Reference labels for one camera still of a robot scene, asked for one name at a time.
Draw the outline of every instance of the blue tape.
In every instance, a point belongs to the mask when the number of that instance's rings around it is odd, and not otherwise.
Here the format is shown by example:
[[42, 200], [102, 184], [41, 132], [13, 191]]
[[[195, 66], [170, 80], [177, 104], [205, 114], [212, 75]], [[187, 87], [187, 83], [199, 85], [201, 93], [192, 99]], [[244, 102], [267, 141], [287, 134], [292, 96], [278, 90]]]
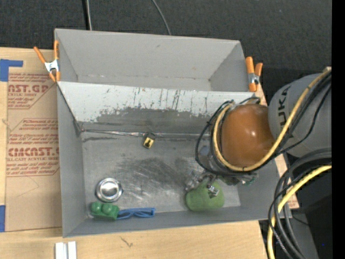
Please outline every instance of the blue tape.
[[0, 205], [0, 232], [5, 232], [5, 205]]
[[23, 67], [23, 61], [0, 59], [0, 81], [9, 81], [9, 67]]

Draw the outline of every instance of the green toy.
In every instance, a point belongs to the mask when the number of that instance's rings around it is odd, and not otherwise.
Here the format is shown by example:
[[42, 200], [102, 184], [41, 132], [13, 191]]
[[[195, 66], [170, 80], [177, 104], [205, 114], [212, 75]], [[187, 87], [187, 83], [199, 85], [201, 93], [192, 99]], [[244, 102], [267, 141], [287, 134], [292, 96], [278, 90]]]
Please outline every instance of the green toy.
[[222, 188], [217, 182], [213, 182], [212, 186], [219, 192], [217, 195], [212, 195], [207, 187], [208, 183], [208, 181], [204, 181], [196, 189], [186, 194], [185, 200], [190, 210], [205, 211], [223, 207], [225, 199]]
[[110, 203], [100, 203], [95, 201], [91, 203], [91, 215], [106, 220], [116, 220], [120, 208]]

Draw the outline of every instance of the gray bin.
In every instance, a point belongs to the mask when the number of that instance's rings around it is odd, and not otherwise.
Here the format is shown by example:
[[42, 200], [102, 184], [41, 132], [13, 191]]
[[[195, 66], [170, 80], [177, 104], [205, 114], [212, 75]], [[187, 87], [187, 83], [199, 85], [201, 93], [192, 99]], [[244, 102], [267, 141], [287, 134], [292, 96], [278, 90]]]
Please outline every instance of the gray bin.
[[[63, 236], [267, 218], [274, 162], [250, 186], [222, 184], [221, 209], [195, 213], [184, 202], [185, 180], [201, 170], [194, 149], [206, 122], [224, 101], [253, 96], [239, 41], [65, 29], [55, 38]], [[146, 149], [150, 132], [157, 138]], [[107, 177], [122, 184], [120, 209], [155, 207], [156, 216], [92, 218]]]

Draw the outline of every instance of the round metal cap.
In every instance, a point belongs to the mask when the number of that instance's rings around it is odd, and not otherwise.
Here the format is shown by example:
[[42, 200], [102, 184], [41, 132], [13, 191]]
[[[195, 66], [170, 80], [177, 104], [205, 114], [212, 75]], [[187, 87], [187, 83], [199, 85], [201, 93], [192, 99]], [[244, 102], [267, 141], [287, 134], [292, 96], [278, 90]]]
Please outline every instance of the round metal cap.
[[114, 202], [123, 192], [121, 183], [112, 178], [101, 180], [96, 186], [96, 196], [104, 202]]

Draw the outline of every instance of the cardboard sheet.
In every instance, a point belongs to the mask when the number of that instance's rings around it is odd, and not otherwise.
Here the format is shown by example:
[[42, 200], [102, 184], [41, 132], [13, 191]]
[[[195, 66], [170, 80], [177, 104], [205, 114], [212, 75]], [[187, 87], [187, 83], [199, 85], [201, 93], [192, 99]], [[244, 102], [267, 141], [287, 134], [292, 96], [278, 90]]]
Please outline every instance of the cardboard sheet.
[[56, 84], [24, 51], [8, 81], [5, 231], [61, 226]]

